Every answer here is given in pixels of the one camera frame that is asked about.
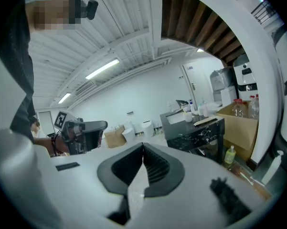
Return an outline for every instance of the curved white arch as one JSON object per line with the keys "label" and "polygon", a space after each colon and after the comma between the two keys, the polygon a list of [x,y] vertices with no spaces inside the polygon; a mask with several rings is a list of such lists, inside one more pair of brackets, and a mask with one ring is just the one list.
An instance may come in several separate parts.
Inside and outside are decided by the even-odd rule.
{"label": "curved white arch", "polygon": [[260,119],[251,159],[267,151],[281,118],[283,84],[271,38],[251,13],[236,0],[200,0],[216,12],[235,33],[246,51],[259,90]]}

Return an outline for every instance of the wooden slat ceiling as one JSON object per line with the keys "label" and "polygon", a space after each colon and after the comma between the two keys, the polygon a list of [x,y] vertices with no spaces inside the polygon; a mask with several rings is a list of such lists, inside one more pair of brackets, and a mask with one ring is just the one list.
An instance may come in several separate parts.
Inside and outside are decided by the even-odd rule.
{"label": "wooden slat ceiling", "polygon": [[228,25],[199,0],[162,0],[161,36],[201,48],[227,65],[244,53]]}

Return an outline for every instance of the black shirt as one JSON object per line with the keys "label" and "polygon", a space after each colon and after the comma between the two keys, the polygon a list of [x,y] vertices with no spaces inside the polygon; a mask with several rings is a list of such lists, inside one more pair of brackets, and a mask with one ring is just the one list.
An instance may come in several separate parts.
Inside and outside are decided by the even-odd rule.
{"label": "black shirt", "polygon": [[26,93],[12,121],[11,130],[33,140],[28,118],[35,115],[32,101],[34,74],[32,59],[28,52],[31,38],[24,0],[17,5],[2,32],[0,58],[14,80]]}

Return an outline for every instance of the cardboard box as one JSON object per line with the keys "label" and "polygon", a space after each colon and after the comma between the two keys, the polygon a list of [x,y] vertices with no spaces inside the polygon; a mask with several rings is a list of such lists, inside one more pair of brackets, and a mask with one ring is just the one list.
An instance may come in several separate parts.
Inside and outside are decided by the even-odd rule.
{"label": "cardboard box", "polygon": [[234,145],[236,155],[247,161],[250,159],[258,132],[258,121],[232,116],[234,103],[220,109],[216,115],[225,119],[224,146]]}
{"label": "cardboard box", "polygon": [[124,130],[125,130],[124,126],[120,126],[118,129],[114,131],[104,133],[108,147],[110,148],[119,147],[124,145],[124,143],[126,143],[126,140],[122,135]]}

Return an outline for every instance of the person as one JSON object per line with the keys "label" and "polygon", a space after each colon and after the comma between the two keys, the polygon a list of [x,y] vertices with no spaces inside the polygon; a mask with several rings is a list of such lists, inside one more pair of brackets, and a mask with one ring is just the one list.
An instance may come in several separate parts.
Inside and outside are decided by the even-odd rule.
{"label": "person", "polygon": [[33,137],[37,137],[37,138],[46,138],[47,136],[45,135],[45,133],[40,129],[40,123],[38,121],[38,119],[36,119],[34,116],[29,117],[29,121],[31,124],[31,132]]}
{"label": "person", "polygon": [[36,0],[27,4],[22,0],[0,33],[0,59],[26,93],[10,128],[27,136],[34,144],[46,147],[51,156],[68,152],[68,146],[62,136],[54,142],[51,138],[34,137],[31,133],[29,118],[35,115],[35,110],[32,101],[33,64],[28,53],[30,35],[35,31],[64,29],[80,23],[81,18],[92,20],[97,5],[94,0],[90,0],[87,6],[83,0]]}

